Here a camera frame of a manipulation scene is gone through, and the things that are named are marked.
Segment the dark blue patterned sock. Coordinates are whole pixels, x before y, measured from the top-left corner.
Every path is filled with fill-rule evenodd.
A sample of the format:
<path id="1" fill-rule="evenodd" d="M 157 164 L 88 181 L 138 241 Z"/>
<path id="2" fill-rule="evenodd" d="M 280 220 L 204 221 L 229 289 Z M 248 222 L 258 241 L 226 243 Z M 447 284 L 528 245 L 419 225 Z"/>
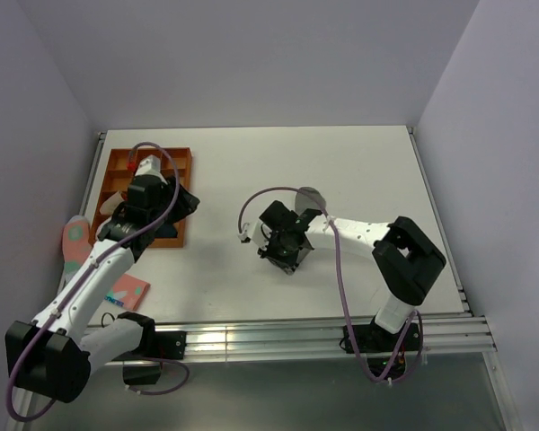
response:
<path id="1" fill-rule="evenodd" d="M 164 223 L 155 231 L 156 239 L 176 239 L 178 237 L 178 229 L 174 224 Z"/>

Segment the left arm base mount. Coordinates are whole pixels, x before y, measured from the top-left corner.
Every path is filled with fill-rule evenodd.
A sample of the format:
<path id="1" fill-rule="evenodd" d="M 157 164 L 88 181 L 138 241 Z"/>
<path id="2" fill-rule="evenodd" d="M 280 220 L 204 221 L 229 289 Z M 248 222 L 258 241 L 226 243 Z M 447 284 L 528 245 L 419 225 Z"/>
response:
<path id="1" fill-rule="evenodd" d="M 137 395 L 160 396 L 181 389 L 190 379 L 190 369 L 181 361 L 186 338 L 186 331 L 157 332 L 148 347 L 119 356 L 126 390 Z M 160 379 L 168 373 L 178 381 L 167 389 L 156 389 Z"/>

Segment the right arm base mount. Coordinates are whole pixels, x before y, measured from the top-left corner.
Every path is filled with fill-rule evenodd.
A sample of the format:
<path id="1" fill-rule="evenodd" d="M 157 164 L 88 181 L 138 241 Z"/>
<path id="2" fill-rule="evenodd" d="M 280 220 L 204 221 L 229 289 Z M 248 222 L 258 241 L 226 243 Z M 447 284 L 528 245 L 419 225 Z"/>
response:
<path id="1" fill-rule="evenodd" d="M 352 327 L 358 350 L 364 356 L 387 353 L 388 356 L 367 358 L 369 380 L 380 383 L 381 375 L 389 365 L 386 382 L 400 381 L 415 371 L 421 364 L 424 348 L 424 327 L 422 322 L 412 322 L 403 336 L 391 334 L 373 321 Z"/>

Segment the grey striped sock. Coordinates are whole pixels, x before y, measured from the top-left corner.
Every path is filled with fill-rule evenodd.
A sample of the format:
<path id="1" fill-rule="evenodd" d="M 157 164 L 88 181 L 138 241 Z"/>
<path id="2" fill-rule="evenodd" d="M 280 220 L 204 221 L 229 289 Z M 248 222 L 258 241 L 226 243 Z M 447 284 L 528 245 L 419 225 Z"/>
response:
<path id="1" fill-rule="evenodd" d="M 294 211 L 301 215 L 307 209 L 323 211 L 327 207 L 327 203 L 322 194 L 312 187 L 301 187 L 297 190 Z"/>

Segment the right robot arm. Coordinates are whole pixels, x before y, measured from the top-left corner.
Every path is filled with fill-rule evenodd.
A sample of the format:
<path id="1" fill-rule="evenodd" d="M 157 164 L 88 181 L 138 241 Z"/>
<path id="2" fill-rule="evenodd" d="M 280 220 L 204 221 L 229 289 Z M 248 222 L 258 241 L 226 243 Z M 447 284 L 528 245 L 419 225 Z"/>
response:
<path id="1" fill-rule="evenodd" d="M 261 258 L 289 275 L 315 250 L 373 261 L 389 291 L 370 330 L 373 344 L 382 350 L 401 340 L 403 325 L 446 265 L 438 247 L 405 216 L 391 223 L 366 223 L 326 216 L 314 208 L 298 214 L 276 200 L 243 234 L 243 242 L 253 242 Z"/>

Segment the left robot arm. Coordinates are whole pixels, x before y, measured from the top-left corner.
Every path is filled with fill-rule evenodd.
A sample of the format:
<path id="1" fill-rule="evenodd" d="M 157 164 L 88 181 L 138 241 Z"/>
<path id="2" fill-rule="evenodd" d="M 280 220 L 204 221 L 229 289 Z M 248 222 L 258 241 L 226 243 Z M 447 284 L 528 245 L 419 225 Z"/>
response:
<path id="1" fill-rule="evenodd" d="M 15 321 L 5 333 L 7 389 L 22 388 L 69 403 L 99 368 L 120 356 L 149 359 L 156 351 L 153 319 L 123 312 L 88 333 L 93 313 L 139 260 L 165 224 L 193 214 L 199 199 L 174 177 L 139 174 L 127 198 L 103 225 L 97 242 L 71 282 L 31 322 Z"/>

